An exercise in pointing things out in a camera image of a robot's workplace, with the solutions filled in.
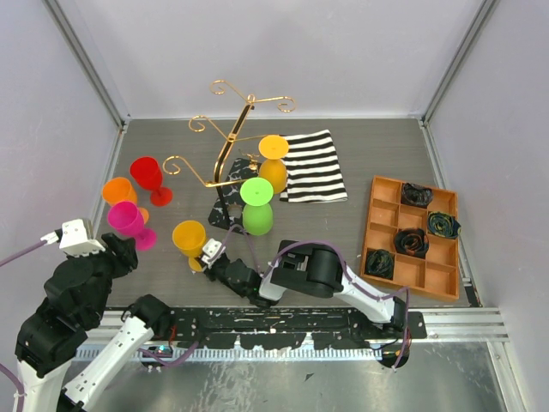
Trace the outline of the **yellow wine glass cluster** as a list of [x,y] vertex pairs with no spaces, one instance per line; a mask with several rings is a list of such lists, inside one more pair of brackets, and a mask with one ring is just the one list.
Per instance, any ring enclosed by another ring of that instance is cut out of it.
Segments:
[[206,230],[199,221],[182,221],[172,231],[172,243],[188,258],[190,269],[194,272],[202,272],[198,258],[206,242]]

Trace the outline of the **green plastic wine glass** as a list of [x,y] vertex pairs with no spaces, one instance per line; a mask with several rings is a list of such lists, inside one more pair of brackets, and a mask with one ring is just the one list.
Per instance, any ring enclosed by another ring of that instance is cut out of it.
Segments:
[[244,229],[248,233],[261,236],[271,230],[274,224],[274,214],[270,205],[273,195],[273,187],[266,179],[255,177],[242,184],[242,218]]

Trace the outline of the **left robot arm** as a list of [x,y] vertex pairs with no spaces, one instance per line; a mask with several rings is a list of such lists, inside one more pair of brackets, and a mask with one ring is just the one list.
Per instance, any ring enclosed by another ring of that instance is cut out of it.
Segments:
[[16,411],[91,410],[145,342],[171,332],[169,306],[151,294],[143,295],[130,305],[123,325],[100,354],[65,383],[76,350],[88,332],[100,326],[114,279],[138,266],[133,238],[106,233],[75,247],[45,282],[45,299],[18,333]]

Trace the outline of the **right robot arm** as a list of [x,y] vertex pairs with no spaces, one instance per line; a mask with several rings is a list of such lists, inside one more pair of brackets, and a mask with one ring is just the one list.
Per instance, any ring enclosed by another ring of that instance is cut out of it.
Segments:
[[210,239],[197,262],[211,281],[218,281],[253,306],[270,308],[289,290],[320,299],[342,300],[394,338],[407,327],[407,303],[385,294],[355,275],[331,245],[282,240],[274,261],[262,275],[240,259],[230,260],[226,248]]

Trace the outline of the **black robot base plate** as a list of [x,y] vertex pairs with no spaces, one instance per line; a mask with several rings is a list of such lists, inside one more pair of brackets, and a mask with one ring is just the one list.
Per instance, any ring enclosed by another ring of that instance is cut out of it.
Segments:
[[178,348],[252,350],[300,348],[310,338],[315,350],[370,348],[377,341],[400,341],[404,332],[378,327],[350,307],[175,307],[166,331],[155,341]]

